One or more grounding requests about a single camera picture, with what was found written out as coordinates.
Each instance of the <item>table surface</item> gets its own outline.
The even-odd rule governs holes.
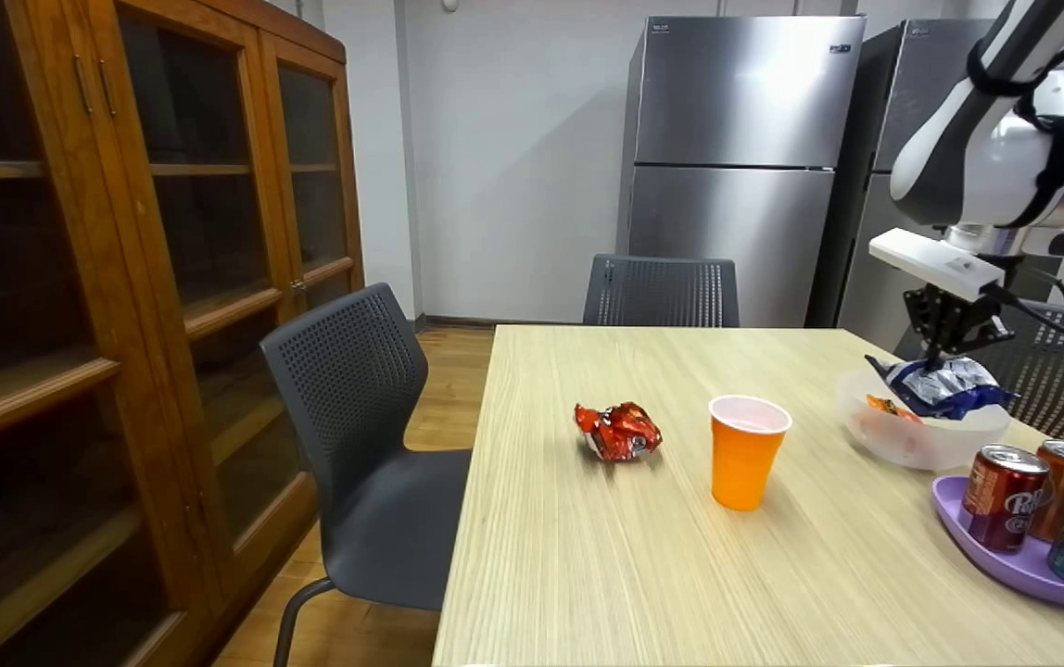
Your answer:
[[[500,325],[434,662],[1064,662],[1064,608],[962,559],[930,475],[856,454],[841,330]],[[707,398],[793,431],[760,512],[707,483]],[[598,465],[573,403],[639,400],[657,459]],[[1039,446],[1012,425],[1003,442]]]

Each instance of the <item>purple plate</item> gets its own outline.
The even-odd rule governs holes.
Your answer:
[[[977,544],[959,524],[966,478],[935,478],[930,497],[945,533],[983,575],[998,577],[1008,591],[1064,608],[1064,582],[1046,562],[1046,543],[1028,538],[1019,551],[991,551],[985,544]]]

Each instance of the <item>chair leg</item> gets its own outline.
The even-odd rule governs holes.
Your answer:
[[[280,622],[279,622],[279,646],[274,646],[274,667],[286,667],[286,660],[293,657],[293,634],[298,634],[298,614],[301,608],[317,598],[337,591],[331,577],[309,582],[305,591],[293,592],[293,601],[286,601]]]

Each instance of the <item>plastic cup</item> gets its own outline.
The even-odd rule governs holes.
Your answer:
[[[793,425],[789,410],[765,398],[725,393],[710,410],[710,497],[723,509],[754,512]]]

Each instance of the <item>wooden cabinet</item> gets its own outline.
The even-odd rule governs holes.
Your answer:
[[[346,53],[0,0],[0,662],[195,662],[315,519],[254,340],[363,282]]]

